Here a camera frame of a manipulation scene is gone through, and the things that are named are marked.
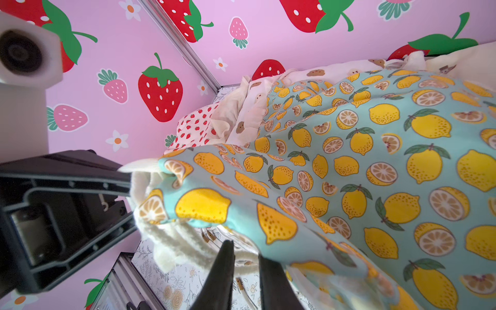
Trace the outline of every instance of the white flower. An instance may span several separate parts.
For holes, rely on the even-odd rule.
[[[20,295],[16,290],[13,290],[10,293],[10,300],[3,304],[1,307],[2,310],[12,309],[12,310],[21,310],[27,304],[32,304],[37,301],[38,297],[35,295]]]
[[[141,11],[141,6],[139,4],[133,4],[132,0],[126,0],[125,2],[120,1],[119,5],[125,9],[125,16],[127,19],[136,18],[136,20],[141,21],[138,12]]]
[[[207,89],[207,85],[205,85],[205,82],[200,81],[200,85],[198,85],[197,87],[200,90],[201,96],[208,95],[208,89]]]
[[[221,69],[222,71],[226,72],[227,63],[222,62],[222,58],[219,57],[219,59],[214,59],[214,63],[217,69]]]
[[[114,130],[114,133],[112,134],[112,138],[108,138],[105,140],[108,144],[113,144],[113,149],[114,152],[117,152],[121,147],[123,148],[128,148],[129,145],[127,144],[126,140],[129,135],[126,134],[120,134],[117,130]]]

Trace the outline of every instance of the camera lens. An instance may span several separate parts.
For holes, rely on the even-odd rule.
[[[42,55],[31,39],[7,31],[0,37],[0,60],[14,73],[31,73],[40,68]]]

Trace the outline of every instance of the white camera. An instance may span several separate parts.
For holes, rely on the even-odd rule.
[[[48,154],[45,89],[60,81],[59,36],[0,11],[0,163]]]

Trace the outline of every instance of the strawberry wallpaper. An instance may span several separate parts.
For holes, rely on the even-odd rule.
[[[446,54],[496,40],[493,0],[156,1],[221,85],[252,76],[264,60],[308,69],[417,50]],[[202,35],[192,40],[194,31]]]
[[[1,0],[0,10],[61,39],[63,81],[46,93],[50,152],[93,149],[121,164],[160,156],[178,120],[212,103],[214,92],[138,0]],[[50,292],[8,294],[0,308],[84,309],[94,287],[84,281],[103,279],[139,238],[131,235]]]

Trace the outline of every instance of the lemon print fabric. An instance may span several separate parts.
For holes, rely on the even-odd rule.
[[[344,309],[492,309],[495,94],[404,69],[309,78],[274,82],[252,141],[160,158],[135,216],[229,227]]]

